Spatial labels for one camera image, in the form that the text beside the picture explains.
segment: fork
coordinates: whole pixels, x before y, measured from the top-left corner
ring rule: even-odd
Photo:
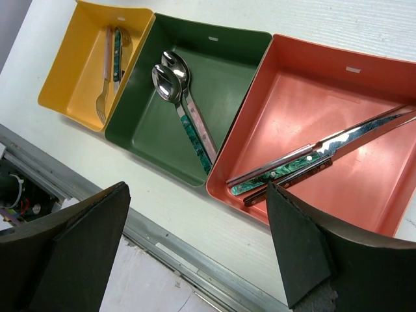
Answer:
[[[106,39],[105,39],[105,58],[104,58],[104,83],[103,90],[101,94],[97,97],[96,101],[96,110],[98,118],[101,120],[101,123],[105,125],[106,116],[105,116],[105,102],[107,100],[107,95],[109,93],[110,86],[110,75],[111,75],[111,45],[112,45],[112,31],[111,27],[107,27]]]

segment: orange tray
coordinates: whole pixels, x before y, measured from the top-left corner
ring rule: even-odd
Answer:
[[[102,131],[133,70],[155,17],[146,8],[96,5],[78,0],[57,57],[38,97],[41,106],[57,111],[93,131]],[[123,79],[114,93],[111,79],[105,104],[107,123],[96,111],[103,90],[103,67],[107,26],[123,27],[131,37],[133,51]]]
[[[416,103],[416,64],[274,35],[223,150],[208,193],[245,207],[226,180],[395,106]],[[393,236],[416,187],[416,122],[365,144],[288,189],[361,228]]]

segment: utensil handle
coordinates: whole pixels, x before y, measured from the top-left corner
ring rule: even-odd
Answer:
[[[120,66],[122,59],[122,34],[119,28],[114,32],[114,74],[112,80],[117,83],[120,81]]]
[[[280,179],[277,182],[274,182],[276,185],[283,187],[285,189],[317,174],[318,172],[326,169],[332,165],[332,160],[330,156],[325,156],[319,159],[317,162],[310,164],[309,166],[303,167],[296,172],[293,172],[284,178]],[[263,187],[261,190],[254,192],[250,196],[247,196],[244,200],[244,206],[251,207],[259,202],[262,202],[266,199],[267,187]]]
[[[188,103],[187,107],[190,112],[190,117],[194,121],[196,130],[201,138],[202,144],[207,151],[208,157],[212,163],[215,162],[217,150],[211,134],[208,131],[207,125],[205,124],[202,115],[197,108],[194,99],[192,98],[188,90],[183,92],[183,95]]]
[[[291,162],[278,166],[275,169],[272,169],[262,175],[259,175],[251,180],[243,182],[241,184],[235,185],[231,188],[232,195],[240,195],[242,193],[248,192],[249,190],[253,190],[261,185],[266,184],[269,181],[274,181],[283,177],[287,174],[291,174],[311,163],[316,162],[320,159],[320,156],[317,152],[313,151],[307,155],[301,156]]]
[[[200,138],[196,134],[196,131],[195,131],[194,126],[192,125],[192,122],[190,122],[187,115],[183,115],[181,117],[181,122],[182,122],[183,127],[185,128],[185,131],[187,132],[187,135],[189,137],[190,142],[192,143],[192,146],[194,147],[196,155],[200,159],[203,171],[205,171],[205,173],[208,174],[212,168],[212,163],[209,160],[207,152],[204,150],[202,146]]]
[[[107,27],[105,33],[105,56],[104,56],[104,80],[110,81],[111,78],[111,49],[112,49],[112,31],[111,27]]]
[[[313,146],[311,144],[302,146],[294,151],[291,151],[288,154],[285,154],[274,161],[269,162],[268,164],[264,164],[260,167],[254,168],[253,170],[246,172],[245,174],[239,175],[238,177],[233,177],[226,181],[227,187],[233,187],[254,177],[257,177],[261,174],[268,172],[269,170],[281,166],[283,164],[287,164],[289,161],[293,161],[301,156],[307,155],[313,151]]]

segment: silver spoon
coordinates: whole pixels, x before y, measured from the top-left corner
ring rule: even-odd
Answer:
[[[151,78],[157,93],[165,100],[175,104],[176,112],[181,118],[182,126],[187,132],[188,138],[194,147],[196,155],[200,159],[202,168],[208,174],[212,167],[207,152],[202,146],[202,142],[196,134],[195,128],[188,116],[185,114],[181,105],[182,87],[179,79],[172,70],[164,65],[155,65],[151,71]]]
[[[183,96],[188,103],[187,107],[190,112],[190,117],[195,123],[196,130],[202,139],[202,144],[207,151],[209,159],[212,163],[214,163],[217,150],[214,140],[208,131],[207,125],[205,124],[202,115],[190,94],[190,71],[187,63],[177,53],[173,51],[165,51],[162,54],[162,64],[168,66],[181,82]]]

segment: green tray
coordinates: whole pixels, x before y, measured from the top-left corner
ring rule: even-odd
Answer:
[[[206,182],[207,175],[174,104],[164,101],[155,91],[151,69],[161,63],[165,50],[174,50],[185,59],[192,77],[192,96],[219,150],[272,36],[155,16],[105,137],[199,187]]]

